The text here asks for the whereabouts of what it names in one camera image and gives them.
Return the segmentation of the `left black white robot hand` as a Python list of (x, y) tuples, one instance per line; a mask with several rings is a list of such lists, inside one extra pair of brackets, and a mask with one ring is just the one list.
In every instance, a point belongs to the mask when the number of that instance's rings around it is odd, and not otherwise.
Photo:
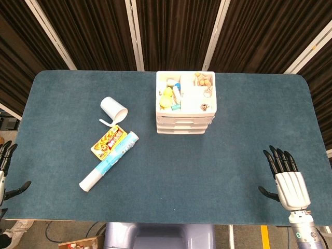
[(12, 141), (8, 141), (5, 144), (1, 145), (1, 205), (4, 201), (25, 192), (31, 184), (31, 181), (27, 181), (20, 188), (6, 191), (6, 178), (8, 175), (11, 158), (13, 156), (13, 152), (18, 146), (17, 144), (12, 145), (11, 143)]

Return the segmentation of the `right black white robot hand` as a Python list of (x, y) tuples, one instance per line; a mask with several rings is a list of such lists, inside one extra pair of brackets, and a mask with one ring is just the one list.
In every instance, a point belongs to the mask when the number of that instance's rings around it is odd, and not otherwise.
[(277, 193), (271, 193), (264, 187), (258, 186), (259, 191), (267, 198), (281, 203), (288, 211), (305, 210), (311, 200), (302, 173), (298, 171), (294, 157), (279, 148), (269, 146), (270, 151), (264, 150), (269, 167), (275, 181)]

